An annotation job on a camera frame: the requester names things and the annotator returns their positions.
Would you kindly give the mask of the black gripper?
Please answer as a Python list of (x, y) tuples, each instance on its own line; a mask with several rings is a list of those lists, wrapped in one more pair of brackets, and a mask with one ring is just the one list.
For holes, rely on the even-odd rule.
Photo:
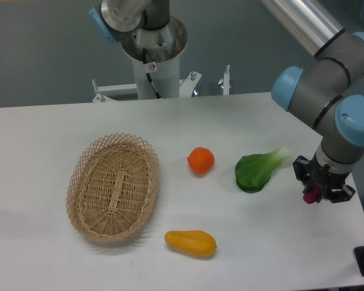
[(325, 198), (331, 203), (349, 201), (356, 190), (345, 184), (345, 175), (330, 172), (330, 166), (321, 166), (316, 159), (309, 162), (304, 156), (298, 156), (293, 162), (296, 180), (306, 190), (316, 188), (320, 191), (319, 199)]

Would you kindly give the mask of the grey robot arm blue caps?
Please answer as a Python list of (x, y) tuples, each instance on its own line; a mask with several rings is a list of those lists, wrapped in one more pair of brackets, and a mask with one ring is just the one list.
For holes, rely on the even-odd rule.
[[(364, 96), (342, 93), (364, 75), (364, 33), (348, 33), (317, 1), (263, 4), (317, 60), (307, 72), (287, 68), (271, 89), (281, 108), (322, 136), (312, 159), (293, 163), (304, 201), (347, 202), (354, 189), (346, 177), (364, 154)], [(88, 14), (100, 37), (131, 58), (140, 99), (192, 97), (200, 75), (179, 78), (187, 32), (168, 1), (102, 1)]]

